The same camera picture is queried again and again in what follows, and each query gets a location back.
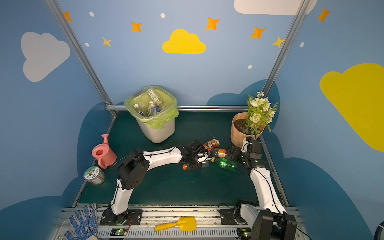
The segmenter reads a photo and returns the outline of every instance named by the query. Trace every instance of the shovel handle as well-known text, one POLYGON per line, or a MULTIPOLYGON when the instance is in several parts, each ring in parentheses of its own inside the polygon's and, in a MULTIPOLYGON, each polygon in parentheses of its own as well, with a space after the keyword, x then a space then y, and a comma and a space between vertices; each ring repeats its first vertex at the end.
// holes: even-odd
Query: shovel handle
POLYGON ((158 232, 158 231, 161 231, 161 230, 165 230, 165 229, 169 229, 171 227, 176 227, 176 223, 175 222, 171 222, 171 223, 166 223, 166 224, 161 224, 161 225, 157 225, 155 226, 155 231, 158 232))

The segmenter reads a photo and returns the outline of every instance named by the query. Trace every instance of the green plastic bag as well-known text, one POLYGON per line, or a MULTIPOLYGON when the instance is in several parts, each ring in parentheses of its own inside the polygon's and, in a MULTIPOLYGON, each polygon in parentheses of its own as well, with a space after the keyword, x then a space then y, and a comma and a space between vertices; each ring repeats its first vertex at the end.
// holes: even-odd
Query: green plastic bag
POLYGON ((152 101, 151 97, 145 92, 145 89, 133 96, 130 96, 125 100, 124 106, 134 116, 138 121, 144 122, 151 128, 162 128, 164 123, 169 122, 170 120, 177 118, 179 116, 179 111, 177 110, 177 102, 176 98, 170 94, 168 91, 160 88, 159 86, 153 86, 156 91, 156 94, 161 98, 166 108, 164 108, 161 112, 156 113, 150 117, 141 116, 136 110, 133 108, 133 105, 138 103, 144 109, 148 108, 149 102, 152 101))

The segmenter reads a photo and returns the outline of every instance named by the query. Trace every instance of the potted plant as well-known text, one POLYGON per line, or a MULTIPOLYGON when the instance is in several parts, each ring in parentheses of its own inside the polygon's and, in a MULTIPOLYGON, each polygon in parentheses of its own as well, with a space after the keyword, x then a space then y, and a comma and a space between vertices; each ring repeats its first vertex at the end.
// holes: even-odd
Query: potted plant
POLYGON ((273 106, 268 98, 263 98, 264 92, 257 92, 257 98, 249 95, 248 112, 238 113, 232 120, 231 141, 237 147, 243 146, 243 139, 252 136, 255 139, 267 128, 275 116, 275 111, 279 103, 275 102, 273 106))

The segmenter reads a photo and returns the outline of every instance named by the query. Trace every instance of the soil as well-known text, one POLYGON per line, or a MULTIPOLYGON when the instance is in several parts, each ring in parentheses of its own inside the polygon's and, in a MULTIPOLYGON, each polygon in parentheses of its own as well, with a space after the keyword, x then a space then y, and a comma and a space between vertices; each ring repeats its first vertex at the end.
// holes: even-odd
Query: soil
POLYGON ((233 123, 233 125, 235 126, 235 128, 237 128, 237 130, 239 130, 240 132, 243 132, 243 133, 244 133, 244 131, 246 130, 246 128, 245 128, 245 125, 242 126, 243 122, 244 122, 244 119, 237 119, 237 120, 233 123))

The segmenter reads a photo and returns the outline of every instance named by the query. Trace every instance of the watering can handle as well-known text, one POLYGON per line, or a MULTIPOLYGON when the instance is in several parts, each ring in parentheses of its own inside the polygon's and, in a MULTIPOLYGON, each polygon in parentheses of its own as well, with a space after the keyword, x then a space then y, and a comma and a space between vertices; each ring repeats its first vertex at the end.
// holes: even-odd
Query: watering can handle
POLYGON ((161 230, 165 230, 165 229, 168 229, 168 228, 171 228, 171 227, 176 227, 176 223, 175 222, 171 222, 171 223, 166 223, 166 224, 162 224, 162 225, 157 225, 155 226, 155 231, 158 232, 158 231, 161 231, 161 230))
POLYGON ((101 168, 107 169, 108 165, 107 164, 104 165, 101 163, 101 157, 99 157, 97 160, 98 160, 98 164, 101 168))

